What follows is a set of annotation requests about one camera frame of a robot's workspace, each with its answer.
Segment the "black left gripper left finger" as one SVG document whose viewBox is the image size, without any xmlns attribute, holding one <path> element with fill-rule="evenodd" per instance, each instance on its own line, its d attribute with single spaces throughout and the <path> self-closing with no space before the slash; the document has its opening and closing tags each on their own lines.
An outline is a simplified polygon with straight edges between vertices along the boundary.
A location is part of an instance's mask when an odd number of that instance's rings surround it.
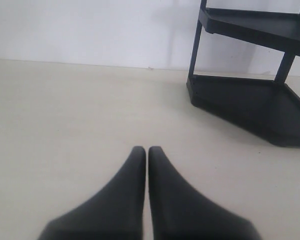
<svg viewBox="0 0 300 240">
<path fill-rule="evenodd" d="M 146 151 L 132 148 L 115 176 L 93 197 L 51 220 L 40 240 L 141 240 Z"/>
</svg>

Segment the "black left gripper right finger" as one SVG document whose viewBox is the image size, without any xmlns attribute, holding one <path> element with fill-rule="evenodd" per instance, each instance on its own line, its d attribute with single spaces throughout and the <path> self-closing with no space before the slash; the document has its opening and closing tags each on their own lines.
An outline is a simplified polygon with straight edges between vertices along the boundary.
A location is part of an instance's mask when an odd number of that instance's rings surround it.
<svg viewBox="0 0 300 240">
<path fill-rule="evenodd" d="M 148 150 L 148 191 L 156 240 L 259 240 L 247 219 L 191 186 L 160 146 Z"/>
</svg>

